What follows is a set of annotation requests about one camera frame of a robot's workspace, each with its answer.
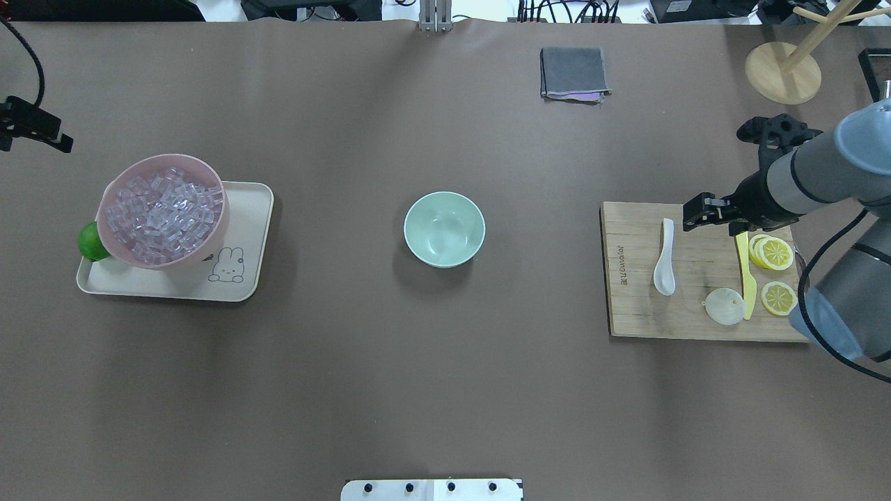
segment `wooden cutting board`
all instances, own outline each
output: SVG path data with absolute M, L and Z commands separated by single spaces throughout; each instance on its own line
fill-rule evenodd
M 653 286 L 653 267 L 659 257 L 662 218 L 674 221 L 674 278 L 676 290 L 663 296 Z M 758 282 L 751 320 L 726 326 L 706 314 L 702 301 L 721 287 L 742 295 L 736 243 L 727 226 L 701 226 L 685 233 L 683 206 L 665 203 L 605 201 L 601 208 L 603 258 L 607 274 L 609 330 L 614 336 L 721 340 L 807 342 L 789 325 L 787 316 L 768 313 L 761 289 L 778 280 L 797 288 L 796 266 L 770 271 L 749 264 Z M 793 246 L 788 227 L 770 233 Z

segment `white spoon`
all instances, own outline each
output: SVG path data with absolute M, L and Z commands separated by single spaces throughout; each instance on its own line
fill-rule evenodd
M 662 219 L 662 253 L 653 268 L 653 284 L 663 296 L 674 294 L 674 270 L 671 267 L 671 248 L 674 244 L 674 221 Z

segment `lime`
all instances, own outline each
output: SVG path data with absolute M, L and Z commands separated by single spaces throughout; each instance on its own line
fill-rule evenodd
M 798 297 L 785 283 L 769 282 L 761 290 L 761 304 L 774 315 L 787 316 L 798 304 Z
M 80 230 L 78 247 L 80 248 L 80 254 L 91 261 L 98 261 L 110 256 L 109 252 L 102 246 L 102 241 L 99 240 L 99 229 L 95 221 L 87 224 L 84 226 L 84 229 Z

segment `mint green bowl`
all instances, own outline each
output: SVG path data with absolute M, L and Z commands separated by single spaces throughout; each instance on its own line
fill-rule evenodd
M 486 221 L 469 198 L 452 192 L 422 196 L 405 215 L 405 243 L 421 261 L 438 268 L 467 262 L 483 245 Z

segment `black cable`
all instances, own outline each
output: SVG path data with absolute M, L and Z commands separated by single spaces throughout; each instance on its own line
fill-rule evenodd
M 538 14 L 535 16 L 539 21 L 542 19 L 542 7 L 544 7 L 545 0 L 538 5 Z M 551 1 L 547 0 L 548 10 L 551 11 L 551 21 L 556 24 L 557 23 L 557 15 L 554 14 L 554 8 L 551 6 Z M 569 15 L 569 20 L 572 21 L 572 15 Z
M 556 16 L 554 16 L 554 12 L 553 12 L 553 8 L 552 8 L 552 5 L 554 5 L 554 4 L 563 5 L 563 8 L 566 10 L 566 16 L 569 19 L 569 22 L 571 23 L 572 22 L 572 11 L 569 10 L 569 5 L 567 3 L 567 0 L 544 0 L 544 2 L 541 3 L 541 5 L 547 5 L 547 7 L 549 9 L 551 9 L 551 17 L 553 18 L 554 22 L 556 23 L 557 18 L 556 18 Z
M 19 33 L 19 31 L 14 28 L 12 24 L 9 23 L 9 21 L 4 19 L 3 16 L 0 16 L 0 22 L 2 22 L 3 25 L 10 30 L 14 37 L 19 39 L 21 44 L 24 45 L 25 50 L 28 51 L 28 54 L 30 54 L 31 59 L 34 60 L 34 65 L 37 66 L 37 79 L 39 83 L 37 84 L 37 99 L 34 101 L 34 105 L 39 108 L 40 103 L 44 101 L 44 91 L 46 90 L 44 67 L 42 64 L 40 64 L 40 60 L 37 58 L 37 54 L 34 53 L 34 49 L 32 49 L 31 45 L 25 40 L 25 37 L 23 37 L 21 33 Z
M 328 18 L 326 18 L 326 17 L 322 17 L 322 16 L 320 16 L 318 13 L 316 13 L 315 11 L 313 11 L 313 15 L 314 15 L 315 17 L 317 17 L 317 18 L 319 18 L 319 19 L 321 19 L 321 20 L 325 20 L 325 21 L 343 21 L 343 18 L 328 19 Z
M 891 383 L 891 377 L 888 377 L 884 374 L 879 374 L 875 371 L 871 371 L 870 369 L 867 369 L 866 367 L 864 367 L 860 364 L 857 364 L 856 362 L 848 360 L 847 358 L 843 357 L 841 353 L 838 353 L 836 351 L 836 349 L 833 348 L 832 345 L 830 345 L 825 339 L 823 339 L 823 336 L 821 336 L 819 332 L 817 332 L 816 326 L 814 326 L 813 322 L 811 321 L 811 317 L 807 314 L 807 305 L 805 304 L 805 283 L 807 282 L 808 278 L 810 277 L 811 270 L 813 270 L 813 267 L 817 264 L 817 261 L 820 260 L 820 258 L 826 252 L 826 250 L 828 250 L 829 247 L 831 247 L 833 243 L 837 242 L 838 239 L 845 236 L 845 234 L 847 234 L 847 232 L 851 231 L 852 228 L 854 228 L 855 226 L 860 224 L 860 222 L 863 221 L 863 218 L 866 217 L 867 213 L 869 213 L 868 210 L 866 210 L 866 209 L 861 210 L 860 214 L 857 214 L 857 217 L 854 218 L 853 221 L 848 223 L 847 226 L 842 228 L 838 233 L 834 234 L 832 236 L 832 238 L 827 240 L 826 243 L 824 243 L 822 245 L 822 247 L 817 251 L 817 253 L 813 255 L 813 259 L 811 259 L 811 262 L 807 264 L 807 266 L 805 267 L 805 271 L 801 272 L 801 278 L 798 279 L 798 290 L 797 290 L 798 310 L 801 312 L 801 318 L 802 318 L 802 320 L 805 321 L 805 325 L 807 325 L 808 330 L 811 331 L 813 338 L 816 339 L 817 342 L 820 343 L 820 346 L 822 346 L 823 349 L 825 349 L 826 351 L 828 351 L 830 353 L 830 355 L 835 357 L 836 360 L 838 360 L 842 364 L 847 365 L 848 367 L 851 367 L 852 369 L 854 369 L 855 371 L 857 371 L 859 373 L 863 373 L 868 376 L 872 376 L 872 377 L 878 379 L 879 381 Z
M 578 13 L 578 16 L 576 17 L 576 21 L 575 21 L 575 22 L 584 22 L 584 15 L 588 12 L 588 7 L 593 7 L 593 8 L 594 8 L 594 11 L 593 11 L 593 13 L 592 13 L 592 16 L 593 16 L 594 14 L 596 14 L 596 13 L 600 10 L 600 8 L 601 8 L 601 7 L 597 4 L 597 2 L 595 2 L 594 0 L 588 0 L 588 1 L 584 4 L 584 9 L 582 9 L 582 11 Z
M 736 6 L 736 5 L 730 5 L 730 4 L 734 4 L 733 1 L 727 2 L 728 5 L 725 5 L 724 2 L 718 2 L 718 1 L 713 2 L 713 4 L 715 5 L 715 7 L 717 7 L 717 9 L 719 11 L 727 14 L 728 16 L 730 16 L 732 18 L 748 17 L 749 15 L 751 15 L 752 11 L 755 10 L 755 7 L 757 7 L 757 3 L 756 3 L 755 5 L 752 5 L 752 7 L 750 9 L 748 9 L 748 12 L 744 13 L 744 11 L 739 11 L 739 13 L 736 13 L 736 12 L 730 12 L 730 9 L 728 9 L 729 6 Z

